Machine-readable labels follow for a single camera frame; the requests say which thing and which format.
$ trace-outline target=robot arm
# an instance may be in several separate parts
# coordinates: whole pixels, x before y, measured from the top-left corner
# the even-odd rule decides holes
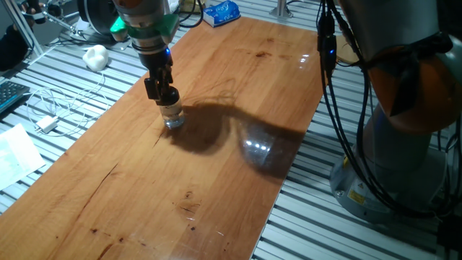
[[[180,24],[178,15],[164,14],[162,0],[113,0],[119,18],[111,28],[116,40],[131,37],[141,63],[148,68],[144,80],[149,99],[160,107],[166,127],[175,128],[184,122],[178,90],[173,83],[170,43]]]
[[[461,174],[453,179],[457,180],[456,189],[449,196],[452,189],[445,177],[444,153],[428,150],[431,133],[456,120],[455,137],[461,135],[462,44],[440,32],[436,1],[340,0],[350,30],[334,2],[321,0],[321,79],[327,76],[324,87],[329,87],[335,113],[325,91],[326,105],[346,154],[331,173],[331,188],[344,208],[370,222],[386,222],[392,212],[407,217],[444,217],[462,202]],[[329,56],[332,51],[335,55],[333,14],[358,54],[365,78],[354,148],[341,127],[331,81],[335,66],[335,59]],[[380,104],[364,127],[370,81]],[[459,141],[455,146],[460,170]],[[432,199],[442,185],[444,200],[434,207]],[[356,196],[364,191],[356,189],[358,186],[367,187],[364,189],[373,196]]]
[[[440,32],[437,0],[341,0],[392,125],[427,134],[462,109],[462,45]]]

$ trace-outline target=wooden board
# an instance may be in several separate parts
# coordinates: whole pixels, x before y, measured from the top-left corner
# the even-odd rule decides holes
[[[240,18],[172,49],[185,125],[142,79],[0,216],[0,259],[248,259],[321,98],[316,35]]]

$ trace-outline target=white cable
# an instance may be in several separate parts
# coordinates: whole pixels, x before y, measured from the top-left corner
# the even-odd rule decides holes
[[[372,99],[372,87],[369,88],[369,99],[370,99],[370,119],[372,120],[372,150],[374,154],[374,172],[373,174],[377,174],[377,168],[375,164],[375,122],[374,122],[374,103]]]
[[[54,111],[53,111],[53,107],[49,108],[46,104],[45,104],[45,107],[48,109],[48,112],[55,115],[55,118],[56,119],[59,119],[59,118],[65,118],[67,116],[72,116],[75,114],[75,112],[72,112],[71,110],[77,110],[79,108],[81,108],[82,106],[86,105],[85,102],[88,102],[88,100],[91,100],[93,97],[97,96],[96,94],[101,90],[101,88],[103,87],[101,85],[101,82],[103,82],[103,80],[105,80],[105,76],[104,74],[101,72],[101,79],[100,81],[92,88],[92,89],[83,89],[81,91],[79,91],[74,97],[69,97],[68,95],[66,95],[60,88],[57,88],[57,87],[41,87],[40,89],[32,92],[32,93],[27,93],[25,95],[30,95],[29,97],[29,100],[27,101],[27,105],[26,105],[26,113],[27,113],[27,117],[29,118],[29,121],[30,123],[32,123],[33,125],[35,125],[35,123],[32,121],[32,119],[30,118],[30,114],[29,114],[29,104],[32,102],[32,98],[35,97],[36,95],[40,96],[40,99],[45,102],[45,98],[49,98],[51,99],[53,102],[50,104],[54,107]],[[53,91],[56,91],[56,92],[59,92],[63,97],[55,97],[53,95]],[[96,120],[98,119],[102,114],[104,114],[106,111],[108,111],[109,109],[109,100],[108,98],[104,95],[104,94],[100,94],[101,96],[103,96],[105,99],[106,99],[106,109],[96,115],[96,116],[92,116],[92,117],[86,117],[86,113],[85,112],[82,112],[82,115],[79,119],[75,119],[75,118],[71,118],[71,120],[73,121],[76,121],[78,122],[77,126],[75,126],[72,130],[66,132],[66,133],[62,133],[62,134],[46,134],[44,133],[43,131],[40,131],[41,134],[46,134],[47,136],[49,137],[62,137],[62,136],[65,136],[65,135],[69,135],[69,134],[73,134],[73,133],[77,133],[79,130],[79,127],[82,125],[82,123],[87,123],[89,121],[92,121],[92,120]],[[66,104],[64,105],[64,107],[59,103],[59,102],[56,102],[57,100],[62,100],[64,102],[66,102]],[[75,105],[75,102],[78,101],[78,100],[81,100],[80,102],[82,103],[81,105],[78,105],[76,106]],[[43,114],[43,115],[39,115],[35,112],[35,110],[32,110],[33,113],[37,116],[47,116],[46,114]]]

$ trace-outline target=black cable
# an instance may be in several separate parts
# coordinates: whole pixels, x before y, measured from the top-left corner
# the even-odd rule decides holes
[[[197,23],[195,23],[194,25],[182,25],[180,24],[180,27],[182,28],[195,28],[195,27],[198,27],[202,21],[204,20],[204,7],[202,6],[202,3],[200,0],[197,0],[197,4],[199,5],[199,9],[201,10],[201,18],[199,18],[199,21]]]
[[[300,0],[291,0],[286,3],[286,5],[292,4],[292,3],[303,3],[303,1]]]
[[[189,17],[191,17],[191,15],[194,14],[194,11],[195,11],[195,10],[196,10],[196,1],[194,1],[194,3],[193,3],[193,8],[192,8],[192,10],[191,10],[190,12],[187,12],[187,13],[189,13],[188,16],[186,16],[185,18],[181,19],[180,22],[184,22],[184,21],[186,21],[187,19],[189,19]]]
[[[438,131],[437,138],[438,138],[438,151],[441,152],[441,130]]]

